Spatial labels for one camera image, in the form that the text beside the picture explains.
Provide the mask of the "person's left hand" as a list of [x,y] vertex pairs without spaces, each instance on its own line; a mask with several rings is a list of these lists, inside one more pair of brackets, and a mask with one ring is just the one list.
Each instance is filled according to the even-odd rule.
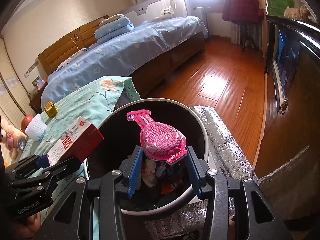
[[41,227],[41,214],[32,215],[22,222],[13,223],[13,239],[34,239]]

